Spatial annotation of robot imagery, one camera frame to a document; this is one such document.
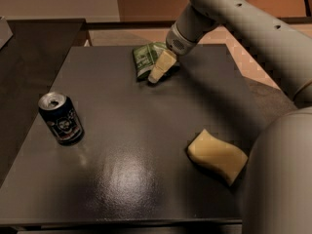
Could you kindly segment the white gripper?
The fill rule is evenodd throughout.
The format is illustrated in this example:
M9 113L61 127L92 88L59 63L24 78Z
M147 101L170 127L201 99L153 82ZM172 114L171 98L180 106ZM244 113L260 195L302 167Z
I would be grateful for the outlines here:
M169 50L164 50L158 57L148 81L156 84L176 63L176 55L184 56L190 53L208 32L217 27L218 23L215 20L203 16L188 4L168 32L166 45Z

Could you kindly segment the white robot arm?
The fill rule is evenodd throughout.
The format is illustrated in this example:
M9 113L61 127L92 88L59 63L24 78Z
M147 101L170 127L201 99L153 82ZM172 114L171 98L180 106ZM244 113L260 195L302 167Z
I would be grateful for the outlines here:
M296 109L256 139L245 182L243 234L312 234L312 38L246 0L189 0L148 79L157 82L218 25L260 67L256 88L284 94Z

